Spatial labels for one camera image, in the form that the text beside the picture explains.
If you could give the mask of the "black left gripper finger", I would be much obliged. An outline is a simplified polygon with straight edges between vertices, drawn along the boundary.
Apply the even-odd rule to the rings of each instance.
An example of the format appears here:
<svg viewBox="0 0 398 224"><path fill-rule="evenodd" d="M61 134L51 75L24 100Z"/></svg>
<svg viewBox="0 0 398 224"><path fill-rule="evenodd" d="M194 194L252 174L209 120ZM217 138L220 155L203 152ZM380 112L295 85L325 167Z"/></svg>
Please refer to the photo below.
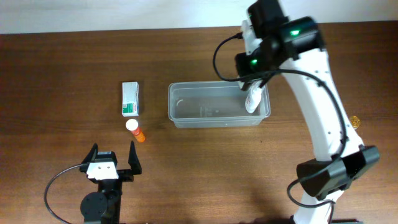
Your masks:
<svg viewBox="0 0 398 224"><path fill-rule="evenodd" d="M91 162L92 160L95 159L97 153L98 153L98 145L97 145L97 143L94 143L92 148L90 149L89 153L86 155L86 157L83 159L83 161L81 163L87 164L87 163Z"/></svg>
<svg viewBox="0 0 398 224"><path fill-rule="evenodd" d="M139 162L139 158L136 153L136 147L135 147L134 141L131 141L131 143L130 143L128 164L130 165L131 171L134 175L142 174L142 167L141 167L141 163Z"/></svg>

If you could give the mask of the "white spray bottle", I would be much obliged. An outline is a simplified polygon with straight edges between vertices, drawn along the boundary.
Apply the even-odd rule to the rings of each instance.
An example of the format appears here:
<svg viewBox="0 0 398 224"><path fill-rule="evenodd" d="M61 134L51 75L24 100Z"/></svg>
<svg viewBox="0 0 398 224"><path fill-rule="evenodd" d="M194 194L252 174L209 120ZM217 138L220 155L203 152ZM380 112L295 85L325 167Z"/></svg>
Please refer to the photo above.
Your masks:
<svg viewBox="0 0 398 224"><path fill-rule="evenodd" d="M259 87L252 86L248 90L248 96L245 101L246 111L252 114L262 100L263 89Z"/></svg>

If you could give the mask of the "small jar gold lid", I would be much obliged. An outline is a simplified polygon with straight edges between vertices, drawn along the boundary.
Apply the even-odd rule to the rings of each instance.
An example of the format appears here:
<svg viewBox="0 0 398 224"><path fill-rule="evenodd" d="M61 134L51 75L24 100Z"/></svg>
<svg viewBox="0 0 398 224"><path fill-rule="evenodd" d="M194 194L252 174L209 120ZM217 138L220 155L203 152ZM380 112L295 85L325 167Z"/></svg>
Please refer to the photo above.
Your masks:
<svg viewBox="0 0 398 224"><path fill-rule="evenodd" d="M361 120L357 116L350 116L349 121L354 129L358 129L361 125Z"/></svg>

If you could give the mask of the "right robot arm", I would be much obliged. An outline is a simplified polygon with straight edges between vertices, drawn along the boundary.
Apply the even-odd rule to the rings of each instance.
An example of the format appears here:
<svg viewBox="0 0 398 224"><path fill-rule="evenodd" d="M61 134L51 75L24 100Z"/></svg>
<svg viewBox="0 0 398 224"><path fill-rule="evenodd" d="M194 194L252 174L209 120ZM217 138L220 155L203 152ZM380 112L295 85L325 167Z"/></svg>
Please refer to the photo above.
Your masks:
<svg viewBox="0 0 398 224"><path fill-rule="evenodd" d="M358 136L332 79L328 52L311 17L290 20L278 1L248 8L240 39L245 51L235 58L239 86L253 91L282 75L307 123L312 160L299 164L294 185L303 188L291 223L331 223L337 199L379 161L376 146Z"/></svg>

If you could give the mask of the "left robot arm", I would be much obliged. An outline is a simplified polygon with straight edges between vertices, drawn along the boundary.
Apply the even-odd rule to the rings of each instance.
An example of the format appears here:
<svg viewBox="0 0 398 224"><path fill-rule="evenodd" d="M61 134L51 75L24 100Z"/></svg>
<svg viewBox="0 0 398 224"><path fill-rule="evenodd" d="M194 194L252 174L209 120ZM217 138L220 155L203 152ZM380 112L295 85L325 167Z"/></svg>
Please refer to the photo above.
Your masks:
<svg viewBox="0 0 398 224"><path fill-rule="evenodd" d="M134 142L130 143L127 163L130 168L118 169L116 153L100 152L97 144L83 159L79 171L98 186L96 192L89 193L81 201L80 212L85 223L120 222L123 183L133 182L135 175L142 174Z"/></svg>

